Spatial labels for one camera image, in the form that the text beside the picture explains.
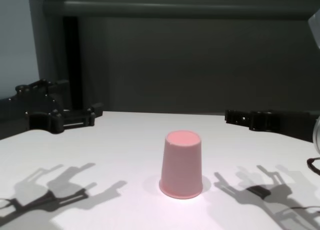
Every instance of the upside-down cup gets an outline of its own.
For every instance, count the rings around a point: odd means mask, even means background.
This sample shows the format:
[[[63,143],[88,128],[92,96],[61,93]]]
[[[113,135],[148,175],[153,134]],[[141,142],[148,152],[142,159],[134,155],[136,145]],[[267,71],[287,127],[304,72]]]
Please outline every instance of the upside-down cup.
[[[174,131],[165,138],[160,190],[189,199],[203,189],[201,138],[191,131]]]

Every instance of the white table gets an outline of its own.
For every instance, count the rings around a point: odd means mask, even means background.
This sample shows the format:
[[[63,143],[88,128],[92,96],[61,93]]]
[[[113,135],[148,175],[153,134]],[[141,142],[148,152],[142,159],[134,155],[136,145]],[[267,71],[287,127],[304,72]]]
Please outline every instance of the white table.
[[[188,200],[170,198],[158,188],[165,136],[179,129],[202,138],[204,192]],[[306,164],[317,156],[311,143],[228,125],[222,116],[104,112],[95,127],[60,135],[36,130],[0,141],[0,198],[17,198],[25,205],[48,188],[64,197],[96,183],[87,199],[53,212],[29,211],[2,229],[285,229],[281,224],[292,230],[320,229],[315,227],[320,214],[313,214],[320,208],[282,214],[288,206],[320,206],[320,176]],[[57,178],[69,167],[88,163],[95,166],[78,174],[71,168],[70,177],[75,176],[70,182],[65,175]],[[39,168],[59,164],[64,166],[24,181]],[[276,186],[257,165],[278,171],[285,184]],[[219,176],[231,195],[220,189],[223,184],[214,184]],[[259,184],[271,189],[265,201],[245,190]],[[305,219],[314,226],[301,227],[298,222]]]

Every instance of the gray wall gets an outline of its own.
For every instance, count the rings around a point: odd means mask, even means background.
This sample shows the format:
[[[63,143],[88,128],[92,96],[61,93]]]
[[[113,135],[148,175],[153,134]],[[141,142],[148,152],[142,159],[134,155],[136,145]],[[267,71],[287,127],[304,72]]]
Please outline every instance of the gray wall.
[[[29,0],[0,0],[0,98],[38,79]]]
[[[45,0],[29,0],[39,75],[50,81],[68,79],[63,22],[46,17]]]
[[[316,5],[320,0],[106,0]],[[320,52],[307,22],[82,18],[86,99],[107,110],[317,110]]]

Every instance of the plastic container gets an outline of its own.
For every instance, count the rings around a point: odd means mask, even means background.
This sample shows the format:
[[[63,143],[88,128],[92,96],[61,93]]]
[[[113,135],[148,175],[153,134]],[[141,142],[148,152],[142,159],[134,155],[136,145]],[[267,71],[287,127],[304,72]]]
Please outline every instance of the plastic container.
[[[165,138],[161,191],[173,198],[188,199],[203,190],[201,138],[191,131],[174,131]]]

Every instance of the cup base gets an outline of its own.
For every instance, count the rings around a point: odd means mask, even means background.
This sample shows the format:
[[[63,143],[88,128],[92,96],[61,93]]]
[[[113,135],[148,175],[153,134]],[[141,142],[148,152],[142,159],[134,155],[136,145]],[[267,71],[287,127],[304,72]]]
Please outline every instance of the cup base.
[[[192,195],[188,195],[188,196],[179,196],[179,195],[175,195],[175,194],[171,194],[169,192],[167,192],[163,187],[162,187],[162,184],[161,184],[161,180],[159,182],[159,187],[160,187],[160,190],[167,196],[169,197],[172,197],[172,198],[176,198],[176,199],[190,199],[190,198],[194,198],[198,195],[200,195],[202,193],[202,190],[203,190],[203,187],[201,188],[201,191],[195,193],[195,194],[192,194]]]

